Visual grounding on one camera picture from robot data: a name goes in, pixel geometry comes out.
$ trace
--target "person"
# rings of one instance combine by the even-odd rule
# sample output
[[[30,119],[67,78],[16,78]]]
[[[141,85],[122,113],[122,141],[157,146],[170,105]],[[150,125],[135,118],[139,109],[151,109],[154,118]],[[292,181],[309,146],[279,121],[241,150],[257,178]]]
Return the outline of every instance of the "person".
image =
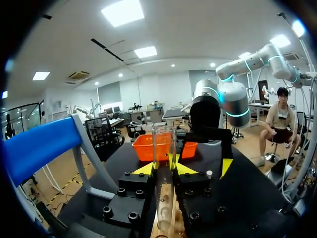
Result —
[[[296,147],[301,143],[301,138],[297,134],[297,126],[295,123],[295,114],[287,104],[288,90],[279,88],[277,90],[278,102],[274,104],[268,111],[266,122],[263,124],[265,129],[261,131],[259,137],[260,157],[255,161],[257,167],[265,165],[265,149],[266,140],[275,143],[289,143],[292,141],[294,133],[293,145],[290,149],[290,157],[293,155]]]
[[[41,112],[41,125],[45,124],[46,123],[46,120],[45,120],[45,112],[42,111]]]

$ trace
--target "test tube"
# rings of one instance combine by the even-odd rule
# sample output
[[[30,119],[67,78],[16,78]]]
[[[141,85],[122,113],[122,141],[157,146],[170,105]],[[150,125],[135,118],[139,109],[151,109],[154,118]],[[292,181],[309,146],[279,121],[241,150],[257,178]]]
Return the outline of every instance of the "test tube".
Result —
[[[153,126],[152,139],[158,228],[168,231],[171,226],[174,198],[172,169],[176,165],[176,127]]]

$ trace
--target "air conditioner vent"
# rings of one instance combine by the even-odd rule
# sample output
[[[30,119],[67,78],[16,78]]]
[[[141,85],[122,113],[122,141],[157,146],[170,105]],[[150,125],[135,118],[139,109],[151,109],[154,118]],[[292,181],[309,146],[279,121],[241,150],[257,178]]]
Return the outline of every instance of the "air conditioner vent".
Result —
[[[283,56],[288,61],[298,60],[299,59],[299,56],[296,53],[294,53],[294,52],[285,53],[285,54],[283,54]]]
[[[72,82],[72,81],[66,81],[65,83],[67,83],[67,84],[72,84],[72,85],[76,85],[76,83],[75,83],[75,82]]]
[[[81,72],[75,72],[72,75],[70,75],[68,78],[71,78],[73,80],[82,80],[89,76],[89,73],[81,71]]]

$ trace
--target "blue chair backrest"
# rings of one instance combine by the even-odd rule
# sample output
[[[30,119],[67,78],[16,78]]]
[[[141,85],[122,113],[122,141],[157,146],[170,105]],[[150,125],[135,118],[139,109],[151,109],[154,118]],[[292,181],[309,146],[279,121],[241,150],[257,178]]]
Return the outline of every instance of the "blue chair backrest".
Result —
[[[38,169],[82,143],[72,117],[46,123],[4,142],[4,161],[19,186]]]

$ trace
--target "white knob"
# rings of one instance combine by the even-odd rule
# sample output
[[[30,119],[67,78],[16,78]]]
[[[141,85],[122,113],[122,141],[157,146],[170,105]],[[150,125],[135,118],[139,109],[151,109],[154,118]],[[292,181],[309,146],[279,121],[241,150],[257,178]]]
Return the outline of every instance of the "white knob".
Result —
[[[211,170],[207,170],[207,171],[206,171],[206,175],[207,175],[207,177],[208,177],[209,179],[211,179],[211,177],[212,177],[212,171],[211,171]]]

